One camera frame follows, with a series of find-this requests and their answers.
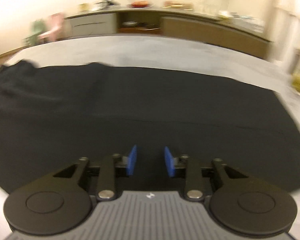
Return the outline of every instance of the metal bolt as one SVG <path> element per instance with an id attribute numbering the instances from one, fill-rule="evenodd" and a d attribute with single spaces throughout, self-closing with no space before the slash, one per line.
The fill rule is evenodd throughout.
<path id="1" fill-rule="evenodd" d="M 193 189 L 187 192 L 187 196 L 189 198 L 201 198 L 203 196 L 203 193 L 200 190 Z"/>
<path id="2" fill-rule="evenodd" d="M 114 192 L 112 190 L 105 189 L 105 190 L 101 190 L 98 193 L 98 196 L 102 199 L 109 199 L 114 196 Z"/>

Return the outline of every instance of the black tablecloth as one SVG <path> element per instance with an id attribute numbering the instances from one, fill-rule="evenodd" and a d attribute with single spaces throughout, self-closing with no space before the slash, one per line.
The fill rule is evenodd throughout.
<path id="1" fill-rule="evenodd" d="M 169 190 L 163 148 L 222 158 L 286 190 L 300 188 L 300 133 L 271 90 L 162 69 L 0 68 L 0 186 L 8 193 L 81 156 L 138 145 L 127 189 Z"/>

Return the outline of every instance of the black circular joint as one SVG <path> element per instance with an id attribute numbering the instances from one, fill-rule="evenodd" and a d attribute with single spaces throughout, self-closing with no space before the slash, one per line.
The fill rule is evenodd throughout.
<path id="1" fill-rule="evenodd" d="M 287 232 L 297 215 L 293 198 L 259 179 L 234 179 L 210 199 L 219 224 L 244 236 L 269 237 Z"/>
<path id="2" fill-rule="evenodd" d="M 238 197 L 238 204 L 245 211 L 262 214 L 272 210 L 275 201 L 271 196 L 262 192 L 246 192 Z"/>
<path id="3" fill-rule="evenodd" d="M 56 192 L 37 192 L 31 195 L 26 205 L 28 209 L 39 214 L 57 211 L 63 205 L 63 197 Z"/>
<path id="4" fill-rule="evenodd" d="M 8 196 L 3 207 L 12 228 L 35 236 L 66 232 L 84 221 L 90 210 L 89 194 L 72 185 L 37 192 L 21 188 Z"/>

